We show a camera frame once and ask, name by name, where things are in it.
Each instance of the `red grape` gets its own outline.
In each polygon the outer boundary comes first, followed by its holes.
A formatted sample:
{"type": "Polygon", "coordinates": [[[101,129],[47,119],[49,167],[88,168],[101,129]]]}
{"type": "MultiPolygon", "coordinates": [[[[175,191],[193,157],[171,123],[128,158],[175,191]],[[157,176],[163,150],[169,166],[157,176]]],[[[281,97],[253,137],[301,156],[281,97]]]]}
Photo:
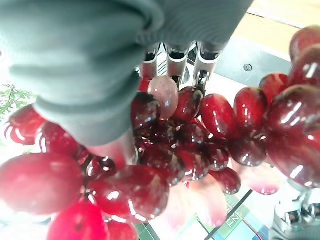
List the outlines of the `red grape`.
{"type": "Polygon", "coordinates": [[[138,91],[147,93],[151,79],[142,77],[138,91]]]}
{"type": "Polygon", "coordinates": [[[320,150],[303,138],[270,136],[267,150],[274,165],[288,178],[308,188],[320,186],[320,150]]]}
{"type": "Polygon", "coordinates": [[[50,224],[47,240],[108,240],[101,210],[87,201],[62,211],[50,224]]]}
{"type": "Polygon", "coordinates": [[[188,86],[179,91],[178,107],[171,119],[179,124],[188,123],[195,118],[203,98],[201,91],[188,86]]]}
{"type": "Polygon", "coordinates": [[[89,177],[97,177],[102,173],[112,176],[115,175],[116,172],[116,165],[111,159],[99,156],[94,156],[87,167],[87,174],[89,177]]]}
{"type": "Polygon", "coordinates": [[[202,152],[209,160],[211,170],[220,171],[228,165],[229,154],[223,147],[208,142],[203,146],[202,152]]]}
{"type": "Polygon", "coordinates": [[[320,150],[320,127],[312,129],[305,134],[305,140],[320,150]]]}
{"type": "Polygon", "coordinates": [[[186,180],[200,180],[209,173],[210,163],[201,152],[188,149],[177,149],[176,154],[184,162],[186,180]]]}
{"type": "Polygon", "coordinates": [[[205,96],[200,104],[200,113],[204,125],[215,138],[239,137],[235,112],[225,97],[219,94],[205,96]]]}
{"type": "Polygon", "coordinates": [[[177,185],[185,176],[184,162],[174,150],[161,143],[150,146],[144,153],[142,164],[156,169],[168,181],[170,187],[177,185]]]}
{"type": "Polygon", "coordinates": [[[106,240],[139,240],[137,231],[131,224],[110,221],[107,225],[110,239],[106,240]]]}
{"type": "Polygon", "coordinates": [[[196,123],[183,125],[178,132],[179,145],[184,148],[196,149],[208,140],[208,131],[196,123]]]}
{"type": "Polygon", "coordinates": [[[4,125],[4,136],[17,144],[33,145],[38,129],[45,122],[30,104],[10,116],[4,125]]]}
{"type": "Polygon", "coordinates": [[[81,166],[86,162],[88,157],[89,157],[88,150],[82,147],[82,150],[80,151],[79,155],[76,157],[76,161],[81,166]]]}
{"type": "Polygon", "coordinates": [[[74,158],[83,150],[82,146],[62,127],[49,121],[38,130],[35,143],[42,153],[56,153],[74,158]]]}
{"type": "Polygon", "coordinates": [[[288,76],[275,72],[265,76],[259,85],[259,88],[264,92],[268,105],[270,106],[274,97],[286,90],[289,86],[288,76]]]}
{"type": "Polygon", "coordinates": [[[225,194],[236,194],[239,192],[241,187],[241,179],[234,170],[229,167],[221,171],[209,171],[210,175],[214,177],[219,183],[222,191],[225,194]]]}
{"type": "Polygon", "coordinates": [[[145,154],[145,151],[147,149],[147,147],[145,145],[145,140],[141,137],[136,137],[134,142],[135,142],[135,146],[139,152],[140,157],[143,157],[145,154]]]}
{"type": "Polygon", "coordinates": [[[228,143],[232,158],[241,165],[257,167],[267,157],[266,148],[260,140],[242,137],[228,143]]]}
{"type": "Polygon", "coordinates": [[[82,170],[70,156],[30,153],[0,167],[0,199],[17,212],[49,215],[81,197],[82,170]]]}
{"type": "Polygon", "coordinates": [[[131,104],[131,122],[134,130],[148,129],[160,118],[160,104],[151,94],[138,92],[131,104]]]}
{"type": "Polygon", "coordinates": [[[234,111],[238,125],[245,133],[259,130],[263,125],[263,117],[268,108],[267,97],[256,87],[245,87],[234,99],[234,111]]]}
{"type": "Polygon", "coordinates": [[[294,63],[289,85],[308,84],[320,87],[320,44],[306,49],[294,63]]]}
{"type": "Polygon", "coordinates": [[[320,26],[307,26],[296,32],[290,42],[291,61],[295,62],[307,48],[315,44],[320,44],[320,26]]]}
{"type": "Polygon", "coordinates": [[[161,106],[161,119],[167,120],[176,111],[179,94],[175,81],[168,76],[156,76],[149,84],[148,93],[155,96],[161,106]]]}
{"type": "Polygon", "coordinates": [[[301,135],[317,123],[320,123],[320,88],[296,85],[273,100],[267,125],[274,132],[301,135]]]}
{"type": "Polygon", "coordinates": [[[177,130],[168,121],[159,121],[150,129],[150,140],[154,143],[173,145],[177,140],[177,130]]]}
{"type": "Polygon", "coordinates": [[[128,165],[115,175],[89,183],[96,204],[112,219],[146,221],[161,214],[168,203],[169,186],[157,170],[128,165]]]}

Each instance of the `screw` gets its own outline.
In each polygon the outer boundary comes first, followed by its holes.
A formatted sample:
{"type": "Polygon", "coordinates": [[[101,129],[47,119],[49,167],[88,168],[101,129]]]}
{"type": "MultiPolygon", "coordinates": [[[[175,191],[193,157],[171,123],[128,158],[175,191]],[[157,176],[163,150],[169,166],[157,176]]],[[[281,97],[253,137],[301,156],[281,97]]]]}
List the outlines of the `screw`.
{"type": "Polygon", "coordinates": [[[243,66],[243,69],[246,71],[246,72],[251,72],[252,71],[252,66],[251,64],[245,64],[243,66]]]}

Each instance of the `grape bunch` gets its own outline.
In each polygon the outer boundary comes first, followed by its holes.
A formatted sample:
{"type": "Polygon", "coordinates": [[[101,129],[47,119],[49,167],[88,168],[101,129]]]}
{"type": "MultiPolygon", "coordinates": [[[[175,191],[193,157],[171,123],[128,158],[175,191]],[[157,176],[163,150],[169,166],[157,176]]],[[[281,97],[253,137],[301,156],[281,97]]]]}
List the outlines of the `grape bunch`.
{"type": "MultiPolygon", "coordinates": [[[[250,176],[272,164],[298,184],[318,188],[319,26],[296,33],[290,57],[288,76],[271,73],[259,87],[243,88],[234,107],[222,95],[203,96],[195,87],[178,91],[167,76],[142,77],[131,105],[139,155],[134,165],[91,155],[28,105],[4,124],[4,135],[39,152],[0,166],[0,201],[16,212],[55,216],[48,240],[137,240],[133,224],[167,216],[167,206],[176,204],[170,199],[187,190],[193,203],[213,195],[218,201],[210,185],[236,194],[244,180],[241,169],[250,176]]],[[[268,171],[259,173],[259,183],[249,177],[246,183],[263,184],[268,171]]],[[[265,195],[277,190],[260,187],[254,189],[265,195]]],[[[206,212],[194,208],[199,216],[206,212]]],[[[211,225],[223,224],[221,219],[211,225]]]]}

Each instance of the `gray fabric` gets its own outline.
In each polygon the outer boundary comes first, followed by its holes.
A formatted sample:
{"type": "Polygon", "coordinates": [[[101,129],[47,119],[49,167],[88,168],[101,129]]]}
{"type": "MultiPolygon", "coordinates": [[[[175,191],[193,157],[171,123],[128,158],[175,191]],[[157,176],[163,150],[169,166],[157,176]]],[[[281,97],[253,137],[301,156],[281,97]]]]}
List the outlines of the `gray fabric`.
{"type": "Polygon", "coordinates": [[[103,145],[130,127],[145,47],[224,46],[252,0],[2,0],[0,48],[36,110],[81,144],[103,145]]]}

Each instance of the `green plant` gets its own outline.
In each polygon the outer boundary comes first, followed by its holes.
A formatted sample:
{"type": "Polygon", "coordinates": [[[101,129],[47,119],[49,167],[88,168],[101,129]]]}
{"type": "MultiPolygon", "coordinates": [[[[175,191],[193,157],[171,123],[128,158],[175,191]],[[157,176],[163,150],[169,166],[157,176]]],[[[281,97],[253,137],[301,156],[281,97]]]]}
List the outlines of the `green plant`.
{"type": "Polygon", "coordinates": [[[30,104],[33,95],[17,89],[13,84],[2,85],[0,91],[0,122],[10,113],[30,104]]]}

